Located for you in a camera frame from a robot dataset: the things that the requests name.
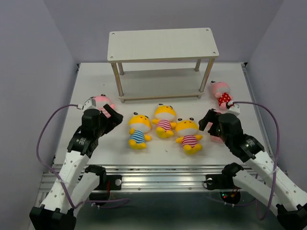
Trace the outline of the pink toy orange stripes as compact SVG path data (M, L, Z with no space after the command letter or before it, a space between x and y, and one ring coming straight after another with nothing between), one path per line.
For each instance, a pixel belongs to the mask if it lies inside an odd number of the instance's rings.
M213 123L211 123L211 122L208 123L208 127L209 127L208 133L210 134L210 140L212 142L215 142L215 143L223 143L223 140L220 137L214 136L211 132L209 132L212 128L212 125L213 125ZM219 125L214 128L213 133L220 134L220 126Z

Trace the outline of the yellow toy blue stripes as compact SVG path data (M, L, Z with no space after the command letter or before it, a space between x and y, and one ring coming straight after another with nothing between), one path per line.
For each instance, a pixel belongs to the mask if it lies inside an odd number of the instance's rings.
M147 148L147 142L152 140L148 134L151 131L151 122L148 116L134 112L129 120L129 146L134 150Z

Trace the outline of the yellow toy pink stripes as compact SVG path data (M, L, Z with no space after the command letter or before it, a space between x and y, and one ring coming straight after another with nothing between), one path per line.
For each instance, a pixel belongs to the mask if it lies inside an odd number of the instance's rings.
M170 138L174 136L173 129L177 123L175 121L176 112L170 105L158 104L154 113L152 123L155 125L155 131L159 138Z
M194 118L191 117L187 120L177 119L175 132L178 138L176 138L176 143L181 144L184 152L188 155L193 155L202 150L202 145L199 141L203 136L198 134L198 131L199 127Z

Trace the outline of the pink toy red polka-dot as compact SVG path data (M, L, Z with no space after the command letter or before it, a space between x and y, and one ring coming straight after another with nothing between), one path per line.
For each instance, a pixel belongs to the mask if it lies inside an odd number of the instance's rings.
M233 100L230 95L230 87L226 82L210 82L211 91L214 97L218 100L220 110L227 110L227 104Z

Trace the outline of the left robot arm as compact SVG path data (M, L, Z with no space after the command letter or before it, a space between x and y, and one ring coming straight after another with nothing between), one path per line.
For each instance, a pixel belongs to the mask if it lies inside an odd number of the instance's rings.
M88 165L98 140L122 123L123 115L105 104L104 114L95 106L85 108L81 125L69 141L60 172L39 207L33 207L29 217L36 230L73 230L76 217L88 201L90 193L106 185L106 170Z

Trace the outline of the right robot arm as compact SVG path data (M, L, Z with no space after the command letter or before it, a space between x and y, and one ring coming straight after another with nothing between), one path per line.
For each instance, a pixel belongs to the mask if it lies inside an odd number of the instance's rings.
M203 131L211 123L209 134L218 137L230 152L262 179L250 175L241 165L226 165L220 174L208 174L208 190L241 188L256 198L277 217L286 230L302 230L307 226L307 194L300 189L270 158L253 136L243 132L240 120L229 113L210 109L199 121Z

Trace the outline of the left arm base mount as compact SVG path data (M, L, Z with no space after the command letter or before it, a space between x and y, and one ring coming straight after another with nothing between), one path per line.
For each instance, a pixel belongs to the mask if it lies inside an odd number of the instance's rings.
M89 200L104 201L110 198L111 190L121 190L122 175L120 174L108 174L106 168L98 165L89 165L85 168L84 174L94 174L98 176L99 184L94 189L94 193L89 195Z

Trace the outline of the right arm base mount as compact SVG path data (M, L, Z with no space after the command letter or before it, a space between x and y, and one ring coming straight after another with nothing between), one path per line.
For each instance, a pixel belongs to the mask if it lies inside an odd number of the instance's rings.
M220 200L227 205L238 205L241 200L240 189L234 185L233 179L225 174L208 174L202 186L210 191L220 190Z

